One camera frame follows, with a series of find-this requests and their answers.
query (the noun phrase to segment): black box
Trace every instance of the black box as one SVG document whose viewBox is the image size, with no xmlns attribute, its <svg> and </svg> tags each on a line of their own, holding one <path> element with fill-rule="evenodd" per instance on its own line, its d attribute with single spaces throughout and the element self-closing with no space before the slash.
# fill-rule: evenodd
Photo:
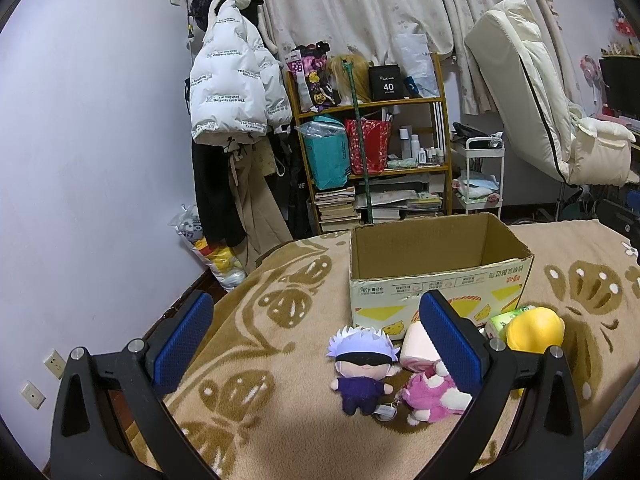
<svg viewBox="0 0 640 480">
<path fill-rule="evenodd" d="M 404 99 L 402 76 L 398 65 L 369 67 L 371 98 L 374 101 L 392 101 Z"/>
</svg>

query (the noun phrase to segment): wall outlet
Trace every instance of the wall outlet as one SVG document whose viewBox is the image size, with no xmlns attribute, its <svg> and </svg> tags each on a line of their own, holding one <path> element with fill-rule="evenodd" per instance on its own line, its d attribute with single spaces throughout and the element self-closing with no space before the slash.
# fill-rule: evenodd
<svg viewBox="0 0 640 480">
<path fill-rule="evenodd" d="M 39 389 L 33 386 L 33 383 L 31 383 L 31 381 L 27 381 L 24 387 L 20 390 L 20 393 L 36 410 L 39 409 L 40 406 L 42 406 L 42 403 L 45 399 L 45 396 L 40 392 Z"/>
<path fill-rule="evenodd" d="M 51 355 L 45 359 L 44 365 L 59 379 L 65 371 L 66 361 L 54 350 Z"/>
</svg>

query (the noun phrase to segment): pink plush toy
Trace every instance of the pink plush toy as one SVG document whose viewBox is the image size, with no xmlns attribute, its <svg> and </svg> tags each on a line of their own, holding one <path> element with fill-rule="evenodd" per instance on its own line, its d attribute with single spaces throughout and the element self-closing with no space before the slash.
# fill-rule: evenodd
<svg viewBox="0 0 640 480">
<path fill-rule="evenodd" d="M 413 374 L 400 390 L 400 397 L 414 409 L 407 417 L 411 426 L 419 422 L 438 422 L 449 415 L 461 415 L 471 402 L 471 395 L 456 388 L 442 361 L 436 362 L 434 369 L 434 374 Z"/>
</svg>

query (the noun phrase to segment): silver screw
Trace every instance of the silver screw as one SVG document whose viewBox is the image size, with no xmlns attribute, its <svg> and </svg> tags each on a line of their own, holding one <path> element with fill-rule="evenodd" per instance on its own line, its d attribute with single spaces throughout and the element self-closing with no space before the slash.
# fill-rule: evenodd
<svg viewBox="0 0 640 480">
<path fill-rule="evenodd" d="M 549 348 L 549 353 L 556 359 L 559 359 L 564 355 L 564 352 L 562 351 L 562 349 L 556 345 L 553 345 Z"/>
<path fill-rule="evenodd" d="M 142 341 L 142 339 L 134 339 L 132 341 L 129 341 L 129 344 L 127 345 L 127 350 L 135 354 L 137 352 L 140 352 L 144 347 L 145 347 L 145 342 Z"/>
<path fill-rule="evenodd" d="M 77 346 L 71 351 L 71 358 L 74 361 L 78 361 L 84 355 L 84 348 Z"/>
<path fill-rule="evenodd" d="M 494 337 L 489 341 L 489 346 L 494 349 L 496 352 L 502 352 L 507 345 L 504 344 L 504 341 L 498 337 Z"/>
</svg>

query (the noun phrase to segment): doll's face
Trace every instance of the doll's face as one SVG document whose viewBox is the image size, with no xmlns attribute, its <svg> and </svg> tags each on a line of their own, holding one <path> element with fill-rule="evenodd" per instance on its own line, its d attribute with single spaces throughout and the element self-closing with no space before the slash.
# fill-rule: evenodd
<svg viewBox="0 0 640 480">
<path fill-rule="evenodd" d="M 358 366 L 348 361 L 338 361 L 335 369 L 343 377 L 369 377 L 381 381 L 389 375 L 391 365 L 362 365 Z"/>
</svg>

